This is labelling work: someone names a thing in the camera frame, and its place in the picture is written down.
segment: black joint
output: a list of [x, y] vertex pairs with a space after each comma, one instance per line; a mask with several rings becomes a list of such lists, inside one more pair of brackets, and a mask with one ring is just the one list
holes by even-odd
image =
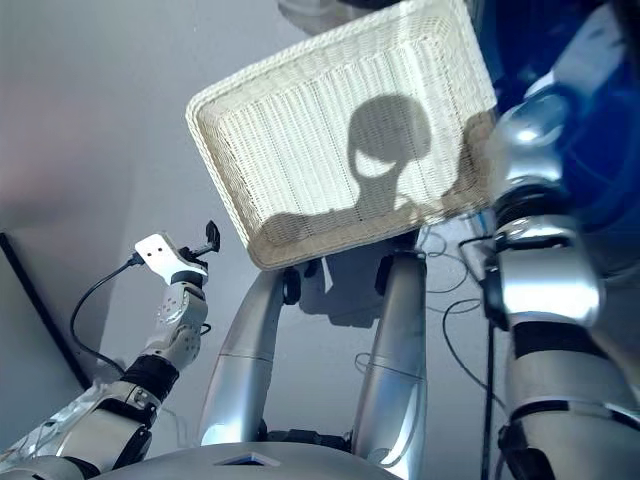
[[191, 284], [195, 285], [198, 288], [202, 288], [203, 281], [204, 281], [204, 277], [202, 275], [200, 275], [199, 273], [196, 273], [196, 272], [188, 271], [188, 270], [184, 271], [184, 272], [174, 273], [171, 276], [171, 284], [172, 285], [174, 283], [188, 282], [188, 283], [191, 283]]
[[381, 297], [384, 297], [384, 294], [387, 291], [387, 282], [389, 280], [389, 273], [391, 273], [392, 265], [393, 255], [387, 255], [380, 260], [380, 266], [378, 267], [378, 273], [376, 274], [375, 289]]
[[500, 197], [493, 205], [496, 228], [519, 218], [569, 213], [569, 195], [559, 188], [525, 185]]
[[214, 252], [220, 251], [220, 230], [218, 226], [209, 220], [205, 227], [205, 235], [207, 236], [207, 243], [211, 245], [211, 250]]
[[76, 458], [76, 457], [63, 457], [63, 458], [65, 460], [70, 461], [76, 467], [78, 467], [78, 470], [80, 470], [80, 473], [84, 478], [93, 478], [100, 475], [100, 470], [98, 470], [98, 467], [96, 467], [92, 463], [85, 462], [84, 460], [80, 460], [79, 458]]
[[321, 435], [311, 430], [276, 430], [267, 434], [267, 442], [306, 443], [351, 452], [351, 442], [336, 435]]
[[178, 370], [164, 358], [144, 355], [133, 362], [121, 380], [144, 388], [162, 402], [179, 376]]
[[608, 358], [591, 339], [587, 330], [573, 323], [518, 323], [513, 327], [513, 346], [516, 359], [531, 353], [552, 350]]
[[149, 451], [149, 445], [151, 445], [151, 432], [146, 427], [138, 428], [120, 453], [113, 469], [142, 461]]
[[282, 273], [282, 302], [285, 305], [295, 305], [300, 300], [302, 286], [300, 274], [293, 267], [288, 267]]
[[144, 424], [147, 428], [151, 428], [157, 416], [156, 407], [149, 403], [144, 409], [140, 410], [133, 405], [129, 405], [115, 398], [107, 398], [98, 405], [97, 409], [106, 410], [120, 417], [125, 417]]
[[307, 268], [304, 269], [304, 278], [311, 278], [315, 276], [315, 274], [318, 273], [318, 270], [320, 270], [321, 266], [322, 262], [319, 258], [309, 260], [309, 262], [307, 263]]
[[509, 322], [502, 298], [502, 278], [495, 255], [487, 257], [484, 262], [484, 279], [481, 284], [485, 317], [503, 332], [508, 331]]

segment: white wicker basket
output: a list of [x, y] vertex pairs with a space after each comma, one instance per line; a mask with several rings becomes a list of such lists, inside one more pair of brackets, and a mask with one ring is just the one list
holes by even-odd
[[262, 269], [483, 206], [495, 96], [461, 0], [406, 1], [197, 94], [187, 121]]

